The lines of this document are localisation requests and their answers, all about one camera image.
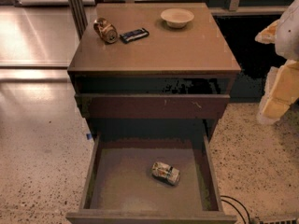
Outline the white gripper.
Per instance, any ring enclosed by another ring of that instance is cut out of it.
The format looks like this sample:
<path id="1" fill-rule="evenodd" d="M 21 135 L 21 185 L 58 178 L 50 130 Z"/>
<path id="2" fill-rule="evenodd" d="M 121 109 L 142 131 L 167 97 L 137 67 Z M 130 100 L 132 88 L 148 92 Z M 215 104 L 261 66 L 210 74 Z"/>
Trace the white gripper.
<path id="1" fill-rule="evenodd" d="M 278 20 L 273 21 L 255 40 L 262 44 L 274 44 L 277 37 Z M 266 76 L 264 95 L 259 103 L 256 119 L 262 125 L 278 121 L 299 99 L 299 62 L 287 61 L 279 69 L 272 66 Z"/>

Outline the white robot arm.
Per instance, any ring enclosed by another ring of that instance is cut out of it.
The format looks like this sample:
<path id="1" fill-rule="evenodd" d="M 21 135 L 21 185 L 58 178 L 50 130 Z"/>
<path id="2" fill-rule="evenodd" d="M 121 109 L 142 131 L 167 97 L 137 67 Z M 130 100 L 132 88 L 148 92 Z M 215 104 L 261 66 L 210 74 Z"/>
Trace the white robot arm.
<path id="1" fill-rule="evenodd" d="M 276 54 L 286 59 L 280 68 L 270 68 L 259 104 L 258 122 L 271 125 L 299 99 L 299 0 L 294 0 L 278 20 L 255 36 L 255 40 L 274 44 Z"/>

